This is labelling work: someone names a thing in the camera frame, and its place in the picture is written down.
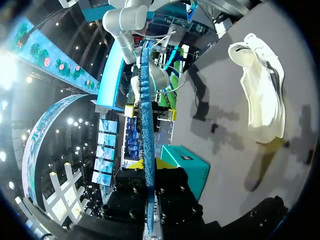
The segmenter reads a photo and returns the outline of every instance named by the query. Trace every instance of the blue foam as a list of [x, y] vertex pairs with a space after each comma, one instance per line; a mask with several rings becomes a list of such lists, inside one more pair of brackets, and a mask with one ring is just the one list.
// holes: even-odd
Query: blue foam
[[143, 140], [143, 161], [145, 180], [148, 192], [147, 202], [147, 227], [148, 235], [151, 235], [154, 228], [154, 207], [155, 207], [155, 140], [154, 121], [152, 114], [152, 99], [150, 95], [149, 80], [149, 50], [142, 49], [140, 68], [140, 99], [141, 99], [141, 122]]

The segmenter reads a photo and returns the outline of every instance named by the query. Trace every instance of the screw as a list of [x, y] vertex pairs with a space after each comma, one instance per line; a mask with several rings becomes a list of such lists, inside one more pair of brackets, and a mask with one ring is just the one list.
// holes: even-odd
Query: screw
[[250, 212], [250, 217], [254, 217], [256, 214], [257, 214], [257, 211], [256, 210], [252, 210]]
[[117, 183], [114, 188], [113, 191], [118, 192], [121, 189], [121, 185], [119, 183]]
[[188, 192], [188, 190], [189, 190], [188, 186], [185, 184], [180, 185], [180, 188], [181, 188], [182, 192]]
[[195, 206], [192, 207], [192, 212], [195, 215], [197, 215], [197, 214], [202, 215], [203, 214], [203, 212], [202, 212], [203, 209], [204, 209], [204, 207], [202, 205], [198, 204], [198, 205], [195, 205]]
[[137, 219], [139, 217], [139, 212], [138, 210], [136, 210], [135, 208], [132, 208], [130, 211], [129, 211], [129, 214], [130, 214], [130, 217], [132, 219]]
[[160, 194], [164, 194], [166, 192], [167, 188], [160, 187]]
[[139, 184], [136, 184], [133, 186], [133, 192], [135, 194], [138, 194], [140, 192], [140, 190], [141, 190], [141, 186]]
[[104, 204], [104, 205], [101, 206], [101, 211], [102, 211], [102, 212], [105, 212], [105, 211], [107, 211], [108, 209], [109, 209], [109, 206], [108, 206], [107, 204]]
[[113, 217], [112, 210], [108, 208], [105, 211], [101, 211], [101, 216], [104, 218], [112, 218]]

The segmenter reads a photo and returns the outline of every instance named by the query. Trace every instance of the cable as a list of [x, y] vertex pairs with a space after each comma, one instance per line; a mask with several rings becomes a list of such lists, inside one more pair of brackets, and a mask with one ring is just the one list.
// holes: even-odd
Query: cable
[[157, 46], [159, 43], [161, 43], [163, 40], [165, 40], [167, 37], [169, 37], [170, 35], [167, 35], [167, 36], [164, 36], [163, 38], [161, 38], [156, 44], [154, 44], [150, 50], [154, 47], [154, 46]]
[[173, 32], [170, 32], [170, 33], [167, 33], [167, 34], [164, 34], [164, 35], [156, 35], [156, 36], [150, 36], [150, 35], [144, 35], [140, 32], [137, 32], [137, 31], [132, 31], [134, 34], [137, 34], [141, 37], [145, 37], [145, 38], [163, 38], [165, 36], [170, 36], [170, 35], [173, 35], [176, 33], [176, 31], [173, 31]]
[[202, 3], [208, 4], [208, 5], [212, 6], [212, 7], [220, 10], [221, 12], [227, 13], [227, 14], [229, 14], [231, 16], [234, 15], [230, 11], [228, 11], [227, 9], [223, 8], [222, 6], [218, 5], [215, 2], [212, 2], [212, 1], [209, 1], [209, 0], [197, 0], [197, 2], [202, 2]]
[[170, 90], [170, 91], [166, 91], [165, 94], [168, 94], [168, 93], [172, 93], [172, 92], [177, 91], [179, 88], [181, 88], [181, 87], [186, 83], [186, 81], [187, 81], [186, 76], [185, 76], [182, 72], [179, 72], [179, 73], [184, 77], [184, 82], [181, 83], [181, 84], [180, 84], [178, 87], [176, 87], [175, 89]]

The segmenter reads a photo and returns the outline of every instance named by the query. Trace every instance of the blue panel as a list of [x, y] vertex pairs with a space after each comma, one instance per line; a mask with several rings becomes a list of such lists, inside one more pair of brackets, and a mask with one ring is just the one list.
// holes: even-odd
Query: blue panel
[[112, 173], [114, 163], [110, 161], [105, 161], [101, 159], [96, 159], [94, 163], [94, 170], [105, 172], [108, 174]]
[[114, 6], [105, 5], [105, 6], [100, 6], [95, 8], [86, 8], [81, 10], [85, 20], [87, 22], [93, 22], [95, 20], [101, 20], [104, 14], [111, 9], [115, 9]]
[[98, 144], [114, 147], [116, 145], [117, 136], [113, 134], [107, 134], [99, 132]]
[[108, 133], [117, 133], [118, 122], [117, 121], [110, 121], [110, 120], [99, 120], [99, 131], [108, 132]]
[[106, 61], [96, 104], [100, 106], [115, 106], [121, 74], [125, 65], [122, 51], [115, 41]]
[[183, 146], [164, 145], [161, 159], [185, 170], [188, 175], [188, 185], [195, 198], [199, 200], [207, 181], [210, 165]]
[[97, 146], [96, 147], [96, 155], [97, 158], [104, 158], [108, 160], [114, 160], [115, 158], [115, 150], [113, 148], [105, 147], [105, 146]]
[[32, 66], [89, 94], [97, 95], [100, 83], [54, 45], [41, 31], [35, 30], [26, 43], [23, 43], [22, 36], [28, 34], [33, 27], [34, 25], [28, 19], [20, 18], [8, 35], [4, 48]]
[[112, 177], [112, 175], [107, 175], [107, 174], [103, 174], [103, 173], [99, 173], [99, 172], [94, 171], [92, 174], [92, 182], [110, 187], [111, 177]]

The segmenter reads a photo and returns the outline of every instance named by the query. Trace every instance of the spotlight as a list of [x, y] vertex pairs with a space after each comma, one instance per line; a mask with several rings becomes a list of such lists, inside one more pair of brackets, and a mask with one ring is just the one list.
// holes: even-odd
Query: spotlight
[[0, 159], [2, 162], [5, 162], [6, 161], [6, 153], [4, 151], [0, 152]]
[[66, 121], [68, 124], [72, 124], [74, 122], [74, 120], [72, 118], [68, 118], [68, 120]]
[[2, 101], [2, 110], [6, 110], [7, 106], [8, 106], [8, 102], [7, 101]]
[[15, 185], [12, 181], [9, 182], [9, 188], [11, 188], [12, 190], [15, 189]]
[[27, 76], [26, 79], [25, 79], [25, 81], [26, 81], [27, 84], [32, 83], [32, 77]]

